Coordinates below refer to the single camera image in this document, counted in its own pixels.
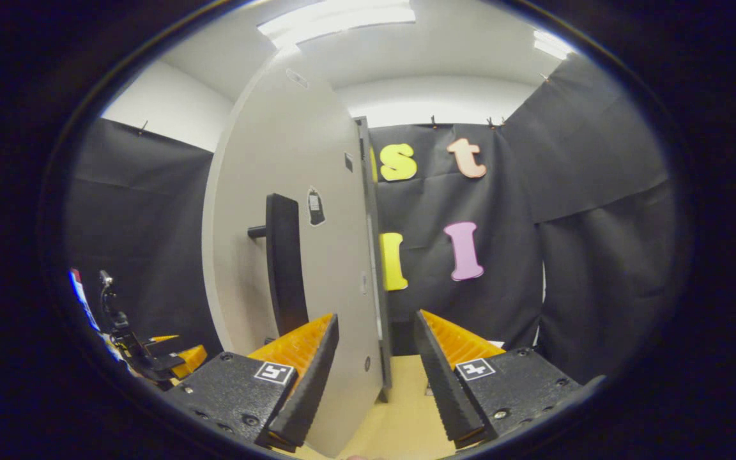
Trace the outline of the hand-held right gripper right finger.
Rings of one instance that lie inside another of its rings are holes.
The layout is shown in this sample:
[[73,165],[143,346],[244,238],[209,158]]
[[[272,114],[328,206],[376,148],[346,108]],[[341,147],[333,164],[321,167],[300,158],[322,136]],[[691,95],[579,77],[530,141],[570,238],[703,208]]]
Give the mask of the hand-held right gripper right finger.
[[504,440],[576,404],[583,387],[532,348],[506,351],[420,310],[414,339],[447,439]]

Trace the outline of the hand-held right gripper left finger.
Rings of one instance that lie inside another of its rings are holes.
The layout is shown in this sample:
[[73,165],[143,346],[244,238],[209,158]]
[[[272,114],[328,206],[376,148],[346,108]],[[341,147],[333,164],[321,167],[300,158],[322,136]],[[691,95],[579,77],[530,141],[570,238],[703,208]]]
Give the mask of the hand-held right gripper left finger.
[[219,353],[164,396],[233,440],[295,452],[318,413],[338,343],[338,316],[328,314],[249,355]]

